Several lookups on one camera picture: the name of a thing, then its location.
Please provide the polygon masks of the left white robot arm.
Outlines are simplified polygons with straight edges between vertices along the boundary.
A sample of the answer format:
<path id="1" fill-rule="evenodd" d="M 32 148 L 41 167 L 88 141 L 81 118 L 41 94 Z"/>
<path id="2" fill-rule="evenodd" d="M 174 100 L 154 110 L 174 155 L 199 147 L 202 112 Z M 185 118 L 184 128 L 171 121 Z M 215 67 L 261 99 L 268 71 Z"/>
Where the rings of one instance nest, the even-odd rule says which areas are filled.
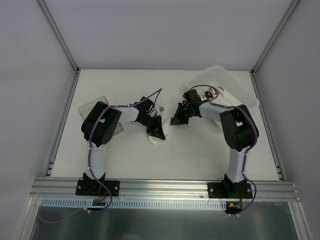
<path id="1" fill-rule="evenodd" d="M 137 122 L 146 127 L 146 133 L 157 139 L 166 139 L 162 117 L 151 115 L 153 102 L 142 97 L 133 106 L 109 106 L 103 101 L 95 103 L 81 125 L 88 146 L 87 169 L 78 181 L 77 191 L 82 195 L 99 195 L 108 184 L 105 182 L 106 145 L 117 131 L 118 123 Z"/>

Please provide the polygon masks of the white paper napkin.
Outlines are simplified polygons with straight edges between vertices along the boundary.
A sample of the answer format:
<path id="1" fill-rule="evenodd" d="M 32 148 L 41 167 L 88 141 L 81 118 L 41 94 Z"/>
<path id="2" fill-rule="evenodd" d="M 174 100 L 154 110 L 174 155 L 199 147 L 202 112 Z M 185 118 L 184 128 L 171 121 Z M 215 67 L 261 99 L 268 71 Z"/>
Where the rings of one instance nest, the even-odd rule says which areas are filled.
<path id="1" fill-rule="evenodd" d="M 162 123 L 162 129 L 163 129 L 163 133 L 165 136 L 166 140 L 169 140 L 172 136 L 172 126 L 171 126 L 171 120 L 168 119 L 165 122 Z M 152 144 L 152 145 L 158 145 L 163 143 L 165 140 L 161 140 L 159 138 L 153 137 L 153 136 L 149 136 L 148 137 L 148 141 Z"/>

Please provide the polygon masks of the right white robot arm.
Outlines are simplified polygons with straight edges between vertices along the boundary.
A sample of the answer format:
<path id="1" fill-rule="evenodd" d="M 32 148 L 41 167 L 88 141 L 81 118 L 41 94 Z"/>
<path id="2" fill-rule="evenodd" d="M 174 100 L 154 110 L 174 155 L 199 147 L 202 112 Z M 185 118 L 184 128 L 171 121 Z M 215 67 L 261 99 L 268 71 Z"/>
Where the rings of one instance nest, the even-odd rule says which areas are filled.
<path id="1" fill-rule="evenodd" d="M 252 189 L 246 177 L 246 163 L 249 151 L 256 145 L 259 131 L 248 108 L 240 104 L 227 106 L 215 103 L 218 91 L 210 87 L 201 98 L 193 87 L 183 94 L 170 124 L 186 125 L 192 117 L 205 118 L 221 124 L 223 136 L 229 146 L 229 164 L 220 183 L 207 185 L 209 198 L 252 199 Z"/>

